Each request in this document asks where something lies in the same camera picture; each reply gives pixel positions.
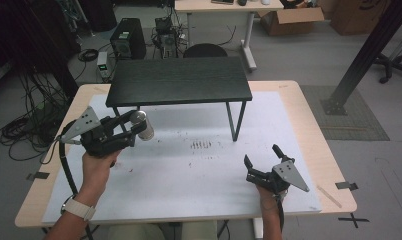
black tabletop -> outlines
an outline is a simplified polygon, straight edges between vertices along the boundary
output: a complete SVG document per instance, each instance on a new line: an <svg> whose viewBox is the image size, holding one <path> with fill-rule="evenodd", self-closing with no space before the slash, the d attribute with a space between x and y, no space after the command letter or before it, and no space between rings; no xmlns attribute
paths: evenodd
<svg viewBox="0 0 402 240"><path fill-rule="evenodd" d="M121 60L107 107L251 101L238 57Z"/></svg>

white paper sheet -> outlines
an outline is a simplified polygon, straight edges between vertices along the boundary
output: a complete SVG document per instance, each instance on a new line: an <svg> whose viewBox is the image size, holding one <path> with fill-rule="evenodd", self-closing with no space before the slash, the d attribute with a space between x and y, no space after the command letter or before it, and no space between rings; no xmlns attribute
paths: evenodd
<svg viewBox="0 0 402 240"><path fill-rule="evenodd" d="M105 107L106 95L95 95L90 105L101 119L114 116ZM240 103L231 103L236 126ZM121 113L130 108L120 108ZM248 155L254 168L268 172L280 163L272 150L277 144L295 165L310 192L294 186L284 201L285 214L319 212L316 196L285 108L277 92L253 92L247 102L237 142L232 141L225 103L142 107L154 128L150 141L136 139L122 151L111 169L107 189L92 221L171 221L260 216L254 184L245 180ZM78 188L82 182L82 146L67 156ZM43 222L60 217L71 190L61 169Z"/></svg>

cardboard box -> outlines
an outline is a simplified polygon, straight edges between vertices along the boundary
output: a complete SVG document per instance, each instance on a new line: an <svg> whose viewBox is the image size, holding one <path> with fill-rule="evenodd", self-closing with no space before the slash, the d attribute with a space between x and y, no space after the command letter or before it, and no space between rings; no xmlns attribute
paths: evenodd
<svg viewBox="0 0 402 240"><path fill-rule="evenodd" d="M331 19L331 26L340 35L367 34L379 22L390 1L339 1Z"/></svg>
<svg viewBox="0 0 402 240"><path fill-rule="evenodd" d="M338 6L338 2L339 0L317 0L317 5L322 8L323 16L326 20L332 19L336 7Z"/></svg>
<svg viewBox="0 0 402 240"><path fill-rule="evenodd" d="M260 23L270 36L279 36L309 33L313 22L323 20L321 8L299 8L269 12Z"/></svg>

watch strap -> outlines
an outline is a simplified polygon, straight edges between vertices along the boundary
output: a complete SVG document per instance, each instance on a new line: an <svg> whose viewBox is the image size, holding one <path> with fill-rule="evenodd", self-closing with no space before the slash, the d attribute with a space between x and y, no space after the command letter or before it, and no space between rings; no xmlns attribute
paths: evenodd
<svg viewBox="0 0 402 240"><path fill-rule="evenodd" d="M95 208L93 206L86 206L83 203L80 203L73 198L70 198L66 206L64 207L64 210L66 210L69 213L72 213L78 217L83 218L84 221L89 221L92 219L92 217L95 214Z"/></svg>

smartwatch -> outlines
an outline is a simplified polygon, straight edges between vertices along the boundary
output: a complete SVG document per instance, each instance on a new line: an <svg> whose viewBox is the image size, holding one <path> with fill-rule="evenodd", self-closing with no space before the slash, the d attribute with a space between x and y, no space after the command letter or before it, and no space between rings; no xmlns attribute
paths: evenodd
<svg viewBox="0 0 402 240"><path fill-rule="evenodd" d="M96 209L93 206L87 206L74 200L76 195L71 195L62 205L61 214L65 211L89 221L95 214Z"/></svg>

